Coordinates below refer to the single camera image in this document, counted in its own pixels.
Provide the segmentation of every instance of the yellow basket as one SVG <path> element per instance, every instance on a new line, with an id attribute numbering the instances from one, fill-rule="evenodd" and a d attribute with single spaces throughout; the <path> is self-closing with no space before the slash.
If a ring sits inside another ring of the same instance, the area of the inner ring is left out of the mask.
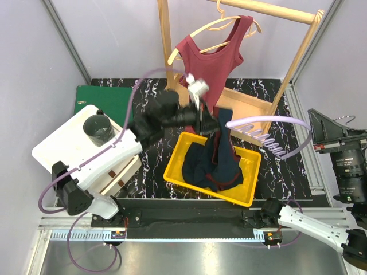
<path id="1" fill-rule="evenodd" d="M 176 147 L 168 163 L 165 174 L 163 175 L 164 179 L 168 182 L 206 193 L 216 198 L 225 199 L 237 205 L 250 207 L 252 205 L 257 175 L 260 169 L 261 155 L 258 152 L 235 146 L 236 153 L 241 156 L 239 166 L 242 169 L 244 180 L 242 184 L 234 188 L 215 193 L 209 188 L 200 188 L 185 183 L 182 176 L 182 166 L 184 165 L 185 155 L 193 142 L 204 145 L 206 140 L 206 137 L 183 132 L 178 138 Z"/>

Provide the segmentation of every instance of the clothes hanger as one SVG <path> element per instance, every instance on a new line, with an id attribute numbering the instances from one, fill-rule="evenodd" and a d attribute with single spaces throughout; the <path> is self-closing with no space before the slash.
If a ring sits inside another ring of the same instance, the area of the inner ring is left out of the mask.
<path id="1" fill-rule="evenodd" d="M 222 10 L 220 8 L 220 1 L 221 0 L 217 0 L 217 11 L 221 14 L 220 15 L 220 19 L 224 19 L 224 10 Z M 230 24 L 232 24 L 234 22 L 235 22 L 235 19 L 233 19 L 229 23 L 225 24 L 224 26 L 221 26 L 221 27 L 209 27 L 209 28 L 207 28 L 207 30 L 223 30 L 223 29 L 227 28 Z"/>
<path id="2" fill-rule="evenodd" d="M 201 28 L 197 29 L 196 31 L 194 31 L 193 33 L 191 33 L 191 34 L 190 34 L 190 36 L 191 36 L 191 38 L 193 38 L 195 35 L 197 35 L 198 33 L 202 32 L 203 30 L 205 30 L 205 29 L 209 28 L 210 26 L 213 26 L 213 25 L 215 25 L 215 24 L 217 24 L 217 23 L 220 23 L 220 22 L 224 22 L 224 21 L 226 21 L 226 20 L 239 19 L 239 18 L 241 18 L 241 17 L 239 17 L 239 16 L 237 15 L 237 16 L 230 16 L 230 17 L 226 17 L 226 18 L 223 18 L 223 19 L 215 20 L 215 21 L 213 21 L 213 22 L 211 22 L 211 23 L 208 23 L 208 24 L 206 24 L 205 26 L 203 26 L 203 27 L 201 27 Z M 254 20 L 253 22 L 254 22 L 254 24 L 255 24 L 255 26 L 256 26 L 257 31 L 258 31 L 259 33 L 263 33 L 263 31 L 262 31 L 262 29 L 261 29 L 261 27 L 260 27 L 259 23 L 257 23 L 255 20 Z M 247 37 L 252 36 L 255 32 L 256 32 L 256 31 L 252 32 L 251 34 L 248 34 L 248 36 L 247 36 Z M 230 42 L 230 41 L 227 41 L 227 42 L 224 42 L 224 43 L 221 43 L 221 44 L 218 44 L 218 45 L 215 45 L 215 46 L 209 47 L 209 48 L 207 48 L 207 49 L 200 50 L 200 53 L 205 53 L 205 52 L 208 52 L 208 51 L 210 51 L 210 50 L 213 50 L 213 49 L 216 49 L 216 48 L 222 47 L 222 46 L 224 46 L 224 45 L 227 45 L 229 42 Z M 167 60 L 168 65 L 172 65 L 172 63 L 173 63 L 173 61 L 174 61 L 174 59 L 176 58 L 176 56 L 177 56 L 177 55 L 178 55 L 178 49 L 177 49 L 177 48 L 175 48 L 175 49 L 173 50 L 173 52 L 171 53 L 170 57 L 169 57 L 169 58 L 168 58 L 168 60 Z"/>

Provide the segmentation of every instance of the green board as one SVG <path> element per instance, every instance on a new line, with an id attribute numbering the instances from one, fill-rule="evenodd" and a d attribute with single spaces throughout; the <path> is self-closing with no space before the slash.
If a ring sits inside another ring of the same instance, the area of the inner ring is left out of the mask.
<path id="1" fill-rule="evenodd" d="M 85 106 L 94 105 L 122 127 L 126 118 L 131 92 L 131 88 L 78 86 L 76 89 L 74 115 Z M 132 119 L 131 109 L 129 122 Z"/>

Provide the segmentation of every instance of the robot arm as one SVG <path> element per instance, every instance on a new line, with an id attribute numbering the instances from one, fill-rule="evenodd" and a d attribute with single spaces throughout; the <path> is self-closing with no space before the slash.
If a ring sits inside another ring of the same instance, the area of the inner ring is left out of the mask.
<path id="1" fill-rule="evenodd" d="M 115 199 L 88 191 L 88 188 L 125 158 L 148 149 L 164 138 L 167 128 L 192 126 L 200 135 L 217 131 L 217 120 L 199 97 L 207 90 L 208 86 L 202 80 L 192 82 L 189 91 L 193 102 L 184 107 L 179 106 L 178 94 L 175 91 L 158 92 L 156 99 L 150 102 L 142 115 L 134 118 L 128 125 L 120 141 L 118 133 L 115 138 L 101 146 L 103 153 L 96 160 L 76 166 L 79 167 L 77 171 L 56 184 L 54 190 L 68 214 L 77 215 L 87 211 L 111 222 L 119 219 L 120 210 Z M 53 180 L 68 170 L 69 167 L 64 163 L 55 163 L 52 166 Z"/>
<path id="2" fill-rule="evenodd" d="M 330 226 L 310 218 L 277 199 L 267 199 L 260 215 L 268 225 L 282 225 L 326 243 L 350 264 L 367 270 L 367 236 L 363 230 Z"/>

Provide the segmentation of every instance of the cable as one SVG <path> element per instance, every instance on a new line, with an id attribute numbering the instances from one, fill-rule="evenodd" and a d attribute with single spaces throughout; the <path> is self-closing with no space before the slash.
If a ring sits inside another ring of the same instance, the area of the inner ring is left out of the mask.
<path id="1" fill-rule="evenodd" d="M 80 260 L 81 258 L 85 257 L 85 255 L 89 254 L 89 252 L 91 252 L 92 250 L 95 250 L 96 248 L 100 248 L 100 247 L 102 247 L 102 246 L 105 246 L 105 244 L 100 243 L 100 244 L 98 244 L 98 245 L 95 245 L 95 246 L 93 246 L 93 247 L 89 248 L 89 249 L 88 249 L 86 252 L 84 252 L 82 255 L 78 256 L 77 258 L 74 258 L 74 260 L 75 260 L 75 261 L 78 261 L 78 260 Z M 62 262 L 62 260 L 61 260 L 61 258 L 60 258 L 60 251 L 59 251 L 59 250 L 56 250 L 56 259 L 57 259 L 57 261 L 59 262 L 59 264 L 60 264 L 60 265 L 62 265 L 62 266 L 67 266 L 67 265 L 72 264 L 72 262 L 71 262 L 71 261 L 70 261 L 70 262 L 65 262 L 65 263 L 63 263 L 63 262 Z"/>
<path id="2" fill-rule="evenodd" d="M 77 268 L 79 268 L 80 270 L 84 271 L 84 272 L 88 272 L 88 273 L 93 273 L 93 274 L 101 274 L 101 273 L 104 273 L 106 271 L 109 271 L 112 266 L 115 264 L 116 262 L 116 259 L 117 259 L 117 256 L 118 256 L 118 250 L 116 247 L 114 247 L 113 245 L 110 245 L 110 248 L 113 248 L 113 250 L 115 251 L 115 257 L 114 257 L 114 260 L 112 261 L 112 263 L 106 267 L 105 269 L 102 269 L 102 270 L 89 270 L 89 269 L 86 269 L 82 266 L 80 266 L 76 261 L 75 259 L 73 258 L 73 255 L 71 255 L 71 250 L 70 250 L 70 237 L 71 237 L 71 232 L 73 230 L 73 228 L 75 227 L 75 225 L 77 224 L 77 222 L 83 217 L 85 216 L 86 214 L 88 214 L 87 212 L 84 212 L 82 213 L 82 215 L 80 215 L 79 217 L 77 217 L 74 221 L 74 223 L 72 224 L 72 226 L 70 227 L 69 229 L 69 232 L 68 232 L 68 235 L 67 235 L 67 249 L 68 249 L 68 254 L 69 254 L 69 258 L 70 260 L 72 261 L 72 263 L 74 264 L 74 266 L 76 266 Z"/>
<path id="3" fill-rule="evenodd" d="M 71 237 L 71 232 L 73 230 L 73 228 L 75 227 L 75 225 L 78 223 L 78 221 L 87 214 L 87 212 L 83 213 L 82 215 L 80 215 L 75 221 L 74 223 L 72 224 L 72 226 L 70 227 L 69 229 L 69 232 L 68 232 L 68 235 L 67 235 L 67 249 L 68 249 L 68 254 L 69 254 L 69 258 L 71 260 L 71 263 L 73 263 L 77 268 L 79 268 L 80 270 L 82 271 L 85 271 L 85 272 L 89 272 L 89 273 L 94 273 L 94 274 L 100 274 L 100 273 L 104 273 L 108 270 L 110 270 L 113 265 L 115 264 L 116 262 L 116 259 L 117 259 L 117 256 L 119 256 L 120 258 L 120 265 L 122 264 L 122 258 L 121 258 L 121 255 L 120 255 L 120 252 L 118 251 L 118 249 L 116 247 L 114 247 L 113 245 L 110 245 L 111 248 L 114 249 L 115 251 L 115 258 L 114 260 L 112 261 L 112 263 L 105 269 L 103 270 L 89 270 L 89 269 L 86 269 L 82 266 L 80 266 L 76 261 L 79 260 L 80 258 L 84 257 L 85 255 L 87 255 L 90 251 L 100 247 L 100 246 L 106 246 L 106 243 L 103 243 L 103 244 L 98 244 L 98 245 L 95 245 L 93 246 L 92 248 L 89 248 L 83 255 L 77 257 L 77 258 L 74 258 L 73 255 L 71 254 L 71 249 L 70 249 L 70 237 Z M 128 218 L 127 217 L 124 217 L 124 226 L 125 226 L 125 233 L 124 233 L 124 236 L 123 237 L 115 237 L 116 239 L 123 239 L 123 241 L 126 240 L 126 234 L 127 234 L 127 227 L 128 227 Z"/>
<path id="4" fill-rule="evenodd" d="M 126 112 L 126 118 L 125 118 L 125 122 L 124 125 L 122 127 L 121 133 L 118 136 L 118 138 L 113 142 L 113 146 L 110 145 L 108 147 L 106 147 L 105 149 L 103 149 L 102 151 L 98 152 L 96 155 L 94 155 L 93 157 L 89 158 L 88 160 L 86 160 L 85 162 L 83 162 L 81 165 L 79 165 L 79 167 L 75 167 L 73 169 L 71 169 L 70 171 L 62 174 L 61 176 L 59 176 L 58 178 L 56 178 L 52 183 L 50 183 L 49 185 L 46 186 L 46 188 L 42 191 L 39 199 L 38 199 L 38 208 L 40 209 L 40 211 L 44 214 L 55 214 L 55 213 L 59 213 L 65 210 L 65 208 L 62 209 L 57 209 L 57 210 L 46 210 L 44 209 L 44 207 L 42 206 L 42 201 L 45 197 L 45 194 L 48 192 L 48 190 L 51 189 L 51 187 L 55 186 L 60 180 L 62 180 L 63 178 L 71 175 L 72 173 L 74 173 L 75 171 L 81 169 L 82 167 L 86 166 L 88 163 L 92 162 L 93 160 L 95 160 L 96 158 L 98 158 L 100 155 L 102 155 L 103 153 L 107 152 L 109 149 L 113 148 L 118 142 L 120 142 L 122 140 L 122 137 L 127 129 L 127 124 L 128 121 L 130 119 L 130 115 L 131 115 L 131 108 L 132 108 L 132 100 L 136 94 L 136 91 L 138 90 L 139 86 L 141 85 L 141 83 L 144 81 L 144 79 L 148 78 L 151 74 L 157 73 L 157 72 L 167 72 L 167 71 L 172 71 L 174 73 L 183 73 L 180 70 L 176 70 L 176 69 L 170 69 L 170 68 L 158 68 L 158 69 L 154 69 L 154 70 L 150 70 L 148 71 L 146 74 L 144 74 L 144 76 L 142 78 L 140 78 L 138 80 L 138 82 L 135 84 L 135 86 L 132 89 L 129 101 L 128 101 L 128 106 L 127 106 L 127 112 Z"/>
<path id="5" fill-rule="evenodd" d="M 300 211 L 301 213 L 303 213 L 303 210 L 302 210 L 302 208 L 301 208 L 300 204 L 299 204 L 295 199 L 289 199 L 289 200 L 287 201 L 287 204 L 289 205 L 289 203 L 290 203 L 290 202 L 295 203 L 295 204 L 298 206 L 299 211 Z M 286 248 L 287 246 L 290 246 L 290 245 L 295 244 L 295 243 L 298 241 L 298 239 L 301 237 L 301 235 L 302 235 L 302 233 L 301 233 L 301 232 L 299 232 L 299 233 L 298 233 L 298 235 L 293 239 L 293 241 L 291 241 L 291 242 L 289 242 L 289 243 L 286 243 L 286 244 L 284 244 L 284 245 L 281 245 L 280 247 L 278 247 L 278 246 L 270 246 L 270 247 L 268 247 L 268 246 L 264 246 L 264 245 L 262 245 L 262 246 L 252 246 L 252 245 L 246 245 L 246 244 L 244 244 L 244 243 L 235 243 L 235 242 L 234 242 L 233 244 L 235 244 L 235 245 L 239 245 L 239 246 L 243 246 L 243 247 L 245 247 L 245 248 L 254 248 L 254 249 L 264 249 L 264 248 L 266 248 L 266 249 L 268 249 L 268 248 L 271 248 L 271 249 L 273 249 L 273 248 Z"/>
<path id="6" fill-rule="evenodd" d="M 252 132 L 248 132 L 254 128 L 253 124 L 251 123 L 266 122 L 266 121 L 298 124 L 308 129 L 309 135 L 307 139 L 299 147 L 287 153 L 285 150 L 283 150 L 282 147 L 278 147 L 279 143 L 274 143 L 275 139 L 273 138 L 268 139 L 268 137 L 270 137 L 268 133 L 261 135 L 263 133 L 263 130 L 257 129 Z M 289 117 L 289 116 L 250 116 L 250 117 L 245 117 L 244 119 L 237 119 L 237 120 L 229 121 L 226 123 L 225 126 L 229 129 L 232 129 L 237 132 L 241 132 L 247 136 L 250 136 L 260 141 L 263 144 L 263 146 L 265 146 L 270 152 L 272 152 L 277 158 L 280 158 L 281 160 L 285 160 L 299 153 L 302 149 L 304 149 L 307 146 L 307 144 L 312 139 L 311 127 L 304 121 L 295 119 L 294 117 Z"/>
<path id="7" fill-rule="evenodd" d="M 103 149 L 102 151 L 98 152 L 96 155 L 92 156 L 91 158 L 89 158 L 88 160 L 86 160 L 85 162 L 83 162 L 81 165 L 79 165 L 79 167 L 75 167 L 71 170 L 69 170 L 68 172 L 62 174 L 61 176 L 59 176 L 58 178 L 56 178 L 52 183 L 50 183 L 49 185 L 46 186 L 46 188 L 42 191 L 39 199 L 38 199 L 38 208 L 40 209 L 40 211 L 44 214 L 55 214 L 55 213 L 59 213 L 65 210 L 65 208 L 61 208 L 61 209 L 57 209 L 57 210 L 46 210 L 44 209 L 44 207 L 42 206 L 42 201 L 43 198 L 45 197 L 45 194 L 53 187 L 55 186 L 60 180 L 66 178 L 67 176 L 70 176 L 72 173 L 76 172 L 77 170 L 81 169 L 82 167 L 86 166 L 88 163 L 92 162 L 93 160 L 95 160 L 96 158 L 98 158 L 100 155 L 102 155 L 103 153 L 107 152 L 109 149 L 113 148 L 118 142 L 120 142 L 122 140 L 122 137 L 127 129 L 127 124 L 130 118 L 130 114 L 131 114 L 131 108 L 132 108 L 132 100 L 139 88 L 139 86 L 141 85 L 141 83 L 144 81 L 144 79 L 148 78 L 151 74 L 157 73 L 157 72 L 166 72 L 166 71 L 172 71 L 175 73 L 182 73 L 180 70 L 176 70 L 176 69 L 170 69 L 170 68 L 158 68 L 158 69 L 154 69 L 151 70 L 149 72 L 147 72 L 142 78 L 140 78 L 137 82 L 137 84 L 133 87 L 130 98 L 129 98 L 129 102 L 128 102 L 128 107 L 127 107 L 127 112 L 126 112 L 126 118 L 125 118 L 125 122 L 123 125 L 123 128 L 121 130 L 121 133 L 119 135 L 119 137 L 113 142 L 113 146 L 110 145 L 108 147 L 106 147 L 105 149 Z M 115 257 L 114 260 L 112 261 L 112 263 L 105 269 L 103 270 L 89 270 L 86 269 L 82 266 L 80 266 L 76 260 L 73 258 L 73 255 L 71 254 L 71 250 L 70 250 L 70 237 L 71 237 L 71 232 L 73 230 L 73 228 L 75 227 L 75 224 L 78 223 L 78 221 L 87 214 L 87 212 L 83 213 L 82 215 L 80 215 L 78 218 L 75 219 L 74 223 L 72 224 L 72 226 L 69 229 L 68 235 L 67 235 L 67 249 L 68 249 L 68 254 L 69 254 L 69 258 L 72 261 L 72 263 L 79 268 L 80 270 L 84 271 L 84 272 L 88 272 L 88 273 L 93 273 L 93 274 L 101 274 L 104 273 L 108 270 L 110 270 L 112 268 L 112 266 L 115 264 L 117 256 L 119 255 L 119 251 L 116 247 L 110 245 L 111 248 L 114 249 L 115 251 Z M 126 235 L 127 235 L 127 226 L 128 226 L 128 218 L 126 217 L 126 222 L 124 220 L 125 223 L 125 228 L 126 228 L 126 232 L 125 232 L 125 239 L 126 239 Z"/>

